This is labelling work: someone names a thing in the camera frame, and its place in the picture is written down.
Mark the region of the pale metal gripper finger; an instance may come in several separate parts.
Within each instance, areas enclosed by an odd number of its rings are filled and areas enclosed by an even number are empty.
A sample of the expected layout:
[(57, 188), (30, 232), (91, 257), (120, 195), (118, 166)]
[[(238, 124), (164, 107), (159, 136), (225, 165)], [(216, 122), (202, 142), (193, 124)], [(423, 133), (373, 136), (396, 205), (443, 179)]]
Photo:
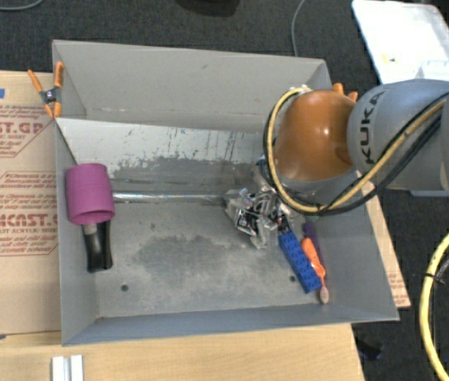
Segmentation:
[(232, 221), (239, 220), (240, 211), (252, 207), (252, 197), (247, 188), (231, 189), (224, 194), (225, 213)]
[(249, 235), (257, 249), (269, 248), (277, 242), (277, 224), (266, 216), (240, 211), (236, 228)]

